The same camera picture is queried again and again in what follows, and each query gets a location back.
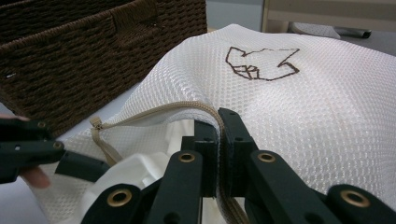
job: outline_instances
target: metal screw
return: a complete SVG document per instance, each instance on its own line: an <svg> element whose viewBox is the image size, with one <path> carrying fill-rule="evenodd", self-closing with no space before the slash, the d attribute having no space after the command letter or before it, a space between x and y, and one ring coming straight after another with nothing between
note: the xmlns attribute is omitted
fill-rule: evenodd
<svg viewBox="0 0 396 224"><path fill-rule="evenodd" d="M128 189L116 189L107 197L107 204L112 207L121 207L131 201L132 192Z"/></svg>

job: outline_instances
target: brown embroidery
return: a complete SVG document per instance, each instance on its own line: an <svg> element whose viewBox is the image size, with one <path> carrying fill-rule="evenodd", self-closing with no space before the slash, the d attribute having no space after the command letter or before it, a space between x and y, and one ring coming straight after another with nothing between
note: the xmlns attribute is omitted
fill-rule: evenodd
<svg viewBox="0 0 396 224"><path fill-rule="evenodd" d="M252 64L239 65L239 64L232 64L232 62L230 62L230 55L231 55L232 52L241 53L240 57L246 58L250 54L264 52L265 50L270 50L270 51L273 51L273 52L282 51L282 50L290 50L290 51L292 51L292 53L287 58L285 58L282 62L280 62L277 65L278 68L281 67L281 66L286 65L289 68L291 68L292 71L290 73L287 73L287 74L284 74L284 75L280 75L280 76L277 76L277 77L273 77L273 78L261 77L262 74L260 74L260 68L258 66L255 66L255 65L252 65ZM240 76L240 77L244 77L244 78L247 78L249 80L251 80L251 79L261 79L261 80L266 80L266 81L273 81L273 80L277 80L277 79L280 79L280 78L283 78L283 77L288 77L288 76L291 76L291 75L294 75L294 74L297 74L297 73L300 72L300 70L298 68L296 68L293 64L287 62L287 60L291 56L293 56L295 53L297 53L298 51L299 51L299 49L261 49L261 50L258 50L258 51L251 51L249 53L246 53L244 50L238 49L236 47L230 47L230 50L227 53L227 57L225 59L225 62L228 65L230 65L231 68L233 69L233 72L235 74L237 74L238 76Z"/></svg>

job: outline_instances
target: background wall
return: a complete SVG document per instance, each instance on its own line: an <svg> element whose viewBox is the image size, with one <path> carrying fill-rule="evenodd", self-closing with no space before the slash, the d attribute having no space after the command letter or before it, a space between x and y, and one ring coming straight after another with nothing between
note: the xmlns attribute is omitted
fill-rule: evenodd
<svg viewBox="0 0 396 224"><path fill-rule="evenodd" d="M263 2L264 0L206 0L207 26L220 29L236 23L260 31Z"/></svg>

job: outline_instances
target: hand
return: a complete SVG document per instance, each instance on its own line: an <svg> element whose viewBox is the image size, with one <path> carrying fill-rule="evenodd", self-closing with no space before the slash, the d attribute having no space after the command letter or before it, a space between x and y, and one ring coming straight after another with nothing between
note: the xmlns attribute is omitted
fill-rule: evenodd
<svg viewBox="0 0 396 224"><path fill-rule="evenodd" d="M29 120L24 117L0 114L0 119L21 119ZM29 167L21 169L21 176L32 186L38 189L44 189L50 185L50 179L39 167Z"/></svg>

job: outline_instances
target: wicker basket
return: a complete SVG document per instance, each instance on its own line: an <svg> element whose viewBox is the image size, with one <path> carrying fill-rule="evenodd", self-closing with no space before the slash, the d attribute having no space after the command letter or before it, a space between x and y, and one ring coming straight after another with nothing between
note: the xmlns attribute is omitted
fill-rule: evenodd
<svg viewBox="0 0 396 224"><path fill-rule="evenodd" d="M28 0L0 7L0 29L0 101L58 136L205 33L205 0Z"/></svg>

